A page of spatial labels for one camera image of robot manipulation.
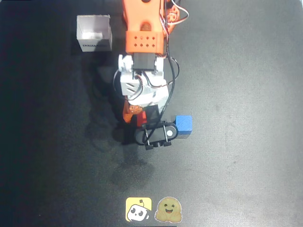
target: blue block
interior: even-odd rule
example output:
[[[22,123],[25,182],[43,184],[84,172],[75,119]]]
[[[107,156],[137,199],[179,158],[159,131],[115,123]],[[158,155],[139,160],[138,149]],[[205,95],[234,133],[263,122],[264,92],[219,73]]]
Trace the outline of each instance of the blue block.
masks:
[[[176,126],[179,131],[178,138],[187,138],[193,130],[192,116],[177,116]]]

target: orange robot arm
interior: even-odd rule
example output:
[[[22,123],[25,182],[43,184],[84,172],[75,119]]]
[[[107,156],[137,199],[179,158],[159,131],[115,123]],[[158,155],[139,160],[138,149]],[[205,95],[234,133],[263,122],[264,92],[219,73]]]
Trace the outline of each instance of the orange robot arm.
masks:
[[[127,53],[156,53],[164,52],[166,33],[160,22],[164,17],[164,0],[123,0],[124,19],[127,24],[126,52]],[[180,12],[175,6],[168,9],[168,22],[179,20]],[[172,32],[174,25],[169,25]]]

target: white cardboard box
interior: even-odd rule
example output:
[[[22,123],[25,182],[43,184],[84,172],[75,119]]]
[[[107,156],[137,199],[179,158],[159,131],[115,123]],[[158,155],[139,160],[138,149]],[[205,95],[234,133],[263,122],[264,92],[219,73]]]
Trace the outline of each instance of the white cardboard box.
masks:
[[[109,15],[78,15],[77,40],[83,52],[111,51]]]

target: smiling face sticker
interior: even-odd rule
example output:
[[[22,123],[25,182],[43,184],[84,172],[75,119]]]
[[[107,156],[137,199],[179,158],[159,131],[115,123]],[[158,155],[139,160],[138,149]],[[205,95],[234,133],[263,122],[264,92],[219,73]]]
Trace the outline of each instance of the smiling face sticker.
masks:
[[[181,204],[173,197],[165,197],[158,203],[155,219],[160,222],[179,223],[182,221]]]

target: robot logo sticker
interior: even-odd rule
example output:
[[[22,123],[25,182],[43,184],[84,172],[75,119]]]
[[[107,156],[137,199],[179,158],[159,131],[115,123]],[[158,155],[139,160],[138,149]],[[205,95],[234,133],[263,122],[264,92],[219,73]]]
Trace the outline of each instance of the robot logo sticker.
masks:
[[[173,197],[165,197],[158,203],[155,219],[159,222],[179,223],[182,221],[181,204]]]
[[[150,216],[152,200],[147,197],[129,197],[126,200],[125,219],[126,221],[143,221]]]

